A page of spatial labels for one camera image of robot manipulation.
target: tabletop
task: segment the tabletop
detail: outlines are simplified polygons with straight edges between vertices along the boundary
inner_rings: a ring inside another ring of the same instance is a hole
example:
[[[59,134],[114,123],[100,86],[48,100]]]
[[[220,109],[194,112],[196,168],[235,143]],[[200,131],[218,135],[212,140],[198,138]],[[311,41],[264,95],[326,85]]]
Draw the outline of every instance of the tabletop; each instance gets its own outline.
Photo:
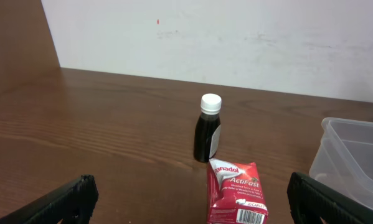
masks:
[[[205,223],[204,93],[223,101],[216,158],[257,163],[269,224],[293,223],[288,181],[308,173],[323,118],[373,122],[373,103],[61,68],[0,96],[0,217],[92,174],[90,223]]]

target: wood grain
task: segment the wood grain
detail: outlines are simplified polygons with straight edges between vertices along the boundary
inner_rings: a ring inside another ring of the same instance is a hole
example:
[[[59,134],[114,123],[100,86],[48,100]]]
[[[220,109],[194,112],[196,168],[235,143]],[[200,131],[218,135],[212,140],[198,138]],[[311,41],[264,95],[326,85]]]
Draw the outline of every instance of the wood grain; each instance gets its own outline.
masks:
[[[0,0],[0,94],[59,68],[39,0]]]
[[[308,173],[321,120],[373,121],[373,103],[63,68],[0,97],[0,217],[93,174],[91,223],[205,223],[192,150],[209,92],[224,102],[217,158],[257,163],[270,224],[292,223],[287,184]]]

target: plastic container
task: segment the plastic container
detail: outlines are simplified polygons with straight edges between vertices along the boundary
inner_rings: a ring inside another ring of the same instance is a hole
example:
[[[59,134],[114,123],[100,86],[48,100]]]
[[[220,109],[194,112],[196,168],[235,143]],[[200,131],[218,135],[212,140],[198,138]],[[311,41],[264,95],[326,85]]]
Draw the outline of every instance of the plastic container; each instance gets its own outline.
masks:
[[[325,118],[322,127],[309,176],[373,209],[373,123]]]

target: white backdrop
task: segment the white backdrop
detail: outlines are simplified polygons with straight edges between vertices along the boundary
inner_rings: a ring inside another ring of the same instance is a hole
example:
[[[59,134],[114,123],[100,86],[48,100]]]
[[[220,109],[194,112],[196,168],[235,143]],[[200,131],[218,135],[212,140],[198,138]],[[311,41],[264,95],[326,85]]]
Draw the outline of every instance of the white backdrop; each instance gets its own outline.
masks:
[[[65,68],[373,102],[373,0],[42,0]]]

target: bottle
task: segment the bottle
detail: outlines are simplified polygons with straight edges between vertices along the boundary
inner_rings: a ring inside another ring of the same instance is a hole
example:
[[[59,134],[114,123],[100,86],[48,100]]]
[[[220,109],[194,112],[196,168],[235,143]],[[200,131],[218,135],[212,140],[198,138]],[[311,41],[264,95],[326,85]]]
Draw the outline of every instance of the bottle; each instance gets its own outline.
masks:
[[[219,110],[221,97],[215,94],[205,94],[201,98],[201,111],[194,132],[194,159],[208,162],[217,152],[221,122]]]

